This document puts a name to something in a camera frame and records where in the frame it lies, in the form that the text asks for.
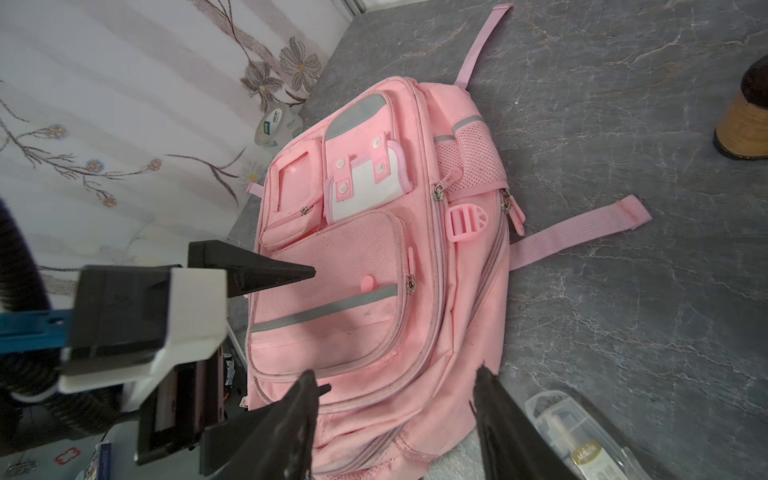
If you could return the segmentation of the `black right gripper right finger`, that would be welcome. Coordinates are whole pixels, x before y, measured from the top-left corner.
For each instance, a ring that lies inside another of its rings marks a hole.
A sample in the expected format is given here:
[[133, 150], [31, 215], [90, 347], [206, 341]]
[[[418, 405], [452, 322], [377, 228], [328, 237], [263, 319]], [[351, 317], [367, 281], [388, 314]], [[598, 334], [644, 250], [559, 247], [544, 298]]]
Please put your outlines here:
[[476, 372], [472, 410], [487, 479], [576, 477], [486, 366]]

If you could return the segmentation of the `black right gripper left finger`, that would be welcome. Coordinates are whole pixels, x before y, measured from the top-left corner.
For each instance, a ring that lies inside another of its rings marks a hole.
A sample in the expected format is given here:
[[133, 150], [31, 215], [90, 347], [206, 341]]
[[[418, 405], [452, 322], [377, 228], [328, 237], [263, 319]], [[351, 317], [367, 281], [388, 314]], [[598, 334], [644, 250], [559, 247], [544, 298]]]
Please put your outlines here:
[[275, 457], [279, 456], [281, 477], [216, 477], [217, 479], [310, 479], [312, 448], [320, 397], [331, 386], [320, 386], [311, 370], [303, 372], [285, 396], [265, 407], [273, 407], [279, 422], [274, 429]]

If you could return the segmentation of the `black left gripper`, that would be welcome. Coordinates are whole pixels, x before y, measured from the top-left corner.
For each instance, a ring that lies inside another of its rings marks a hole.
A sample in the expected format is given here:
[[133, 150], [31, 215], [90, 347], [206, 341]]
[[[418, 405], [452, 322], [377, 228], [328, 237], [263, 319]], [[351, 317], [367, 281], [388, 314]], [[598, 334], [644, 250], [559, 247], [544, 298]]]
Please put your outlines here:
[[[228, 298], [316, 275], [312, 266], [265, 257], [221, 240], [190, 242], [187, 266], [224, 270]], [[280, 457], [274, 456], [279, 422], [274, 408], [222, 422], [224, 379], [221, 348], [207, 360], [175, 366], [140, 407], [135, 463], [149, 464], [200, 441], [203, 477], [281, 477]]]

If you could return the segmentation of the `clear plastic pencil case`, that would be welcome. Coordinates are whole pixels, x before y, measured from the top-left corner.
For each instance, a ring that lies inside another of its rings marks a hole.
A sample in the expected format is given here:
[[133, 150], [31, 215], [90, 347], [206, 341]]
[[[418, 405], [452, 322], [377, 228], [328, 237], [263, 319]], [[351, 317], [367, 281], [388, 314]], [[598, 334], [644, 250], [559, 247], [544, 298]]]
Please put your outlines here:
[[650, 479], [632, 451], [620, 446], [567, 393], [538, 393], [525, 402], [524, 409], [540, 436], [577, 478]]

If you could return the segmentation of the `pink student backpack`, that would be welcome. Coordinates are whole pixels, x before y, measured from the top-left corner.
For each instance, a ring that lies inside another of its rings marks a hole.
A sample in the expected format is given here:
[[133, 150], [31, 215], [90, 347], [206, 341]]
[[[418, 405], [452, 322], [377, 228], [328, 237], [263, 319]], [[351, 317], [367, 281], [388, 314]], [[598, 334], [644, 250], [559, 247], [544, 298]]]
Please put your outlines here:
[[249, 300], [250, 409], [312, 371], [314, 479], [419, 479], [474, 428], [503, 353], [509, 274], [650, 220], [634, 196], [527, 235], [467, 86], [496, 6], [451, 84], [391, 77], [292, 140], [261, 191], [256, 250], [314, 277]]

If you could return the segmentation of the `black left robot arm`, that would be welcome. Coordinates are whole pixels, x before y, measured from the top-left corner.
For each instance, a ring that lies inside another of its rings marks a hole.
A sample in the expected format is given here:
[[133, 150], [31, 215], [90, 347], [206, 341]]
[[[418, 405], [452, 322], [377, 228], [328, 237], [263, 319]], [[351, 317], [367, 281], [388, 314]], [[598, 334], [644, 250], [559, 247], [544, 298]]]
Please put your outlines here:
[[1, 213], [1, 447], [14, 453], [136, 420], [134, 460], [198, 453], [209, 479], [307, 479], [324, 388], [303, 373], [277, 402], [225, 409], [228, 302], [311, 279], [310, 266], [219, 240], [185, 265], [91, 265], [54, 309], [8, 210]]

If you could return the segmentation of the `clear tape roll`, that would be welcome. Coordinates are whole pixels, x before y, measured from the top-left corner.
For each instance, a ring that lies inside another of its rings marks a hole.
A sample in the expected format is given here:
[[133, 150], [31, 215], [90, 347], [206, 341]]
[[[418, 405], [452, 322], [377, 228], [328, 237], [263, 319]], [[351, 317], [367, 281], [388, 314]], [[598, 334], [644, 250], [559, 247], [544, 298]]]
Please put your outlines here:
[[271, 104], [256, 127], [255, 143], [277, 154], [304, 130], [303, 119], [285, 103]]

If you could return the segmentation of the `small brown orange-capped bottle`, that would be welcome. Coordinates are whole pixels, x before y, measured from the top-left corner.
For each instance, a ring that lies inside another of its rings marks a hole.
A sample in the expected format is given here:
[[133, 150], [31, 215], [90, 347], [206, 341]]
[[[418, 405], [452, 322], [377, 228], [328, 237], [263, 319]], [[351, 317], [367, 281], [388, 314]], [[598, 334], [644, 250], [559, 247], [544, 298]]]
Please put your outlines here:
[[750, 65], [713, 132], [713, 146], [732, 160], [767, 159], [767, 56]]

